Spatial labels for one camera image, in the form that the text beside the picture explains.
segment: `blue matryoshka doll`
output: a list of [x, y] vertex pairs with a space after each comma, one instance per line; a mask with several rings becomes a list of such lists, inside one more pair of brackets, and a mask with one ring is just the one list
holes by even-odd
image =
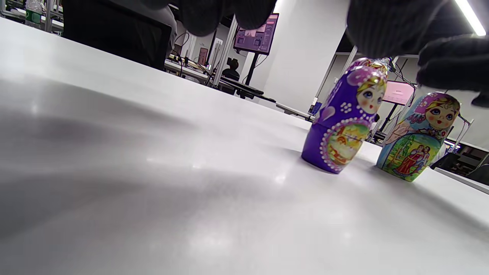
[[412, 182], [440, 150], [459, 111], [460, 103], [448, 94], [418, 99], [386, 137], [377, 167]]

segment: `ceiling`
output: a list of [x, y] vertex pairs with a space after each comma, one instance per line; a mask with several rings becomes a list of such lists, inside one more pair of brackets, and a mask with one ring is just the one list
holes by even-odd
[[[468, 2], [472, 6], [477, 18], [481, 21], [484, 29], [489, 32], [489, 0], [468, 0]], [[407, 54], [418, 54], [424, 45], [438, 38], [471, 33], [473, 33], [473, 30], [467, 19], [455, 1], [450, 0], [441, 8], [437, 16], [431, 22], [428, 30], [421, 39], [420, 47]], [[344, 34], [336, 51], [351, 52], [352, 49], [352, 43], [349, 41], [346, 34]]]

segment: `doll face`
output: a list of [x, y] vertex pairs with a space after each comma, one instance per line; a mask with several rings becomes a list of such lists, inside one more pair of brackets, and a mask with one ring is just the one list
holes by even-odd
[[377, 86], [372, 86], [358, 93], [356, 99], [363, 111], [367, 114], [375, 114], [382, 103], [383, 97], [384, 91]]
[[426, 112], [426, 119], [435, 129], [446, 129], [453, 124], [456, 111], [453, 105], [444, 104]]

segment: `painted couple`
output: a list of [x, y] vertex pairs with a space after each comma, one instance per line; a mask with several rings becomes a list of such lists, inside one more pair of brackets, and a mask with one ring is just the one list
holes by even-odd
[[429, 151], [431, 148], [429, 146], [420, 145], [417, 149], [411, 151], [409, 156], [407, 156], [401, 163], [401, 165], [395, 168], [394, 173], [400, 176], [411, 176], [418, 171], [420, 171], [427, 163], [430, 157]]

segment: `pink screen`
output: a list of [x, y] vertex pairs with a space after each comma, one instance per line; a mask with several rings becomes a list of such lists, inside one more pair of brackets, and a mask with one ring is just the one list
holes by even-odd
[[384, 101], [406, 105], [414, 93], [414, 88], [407, 83], [387, 82]]

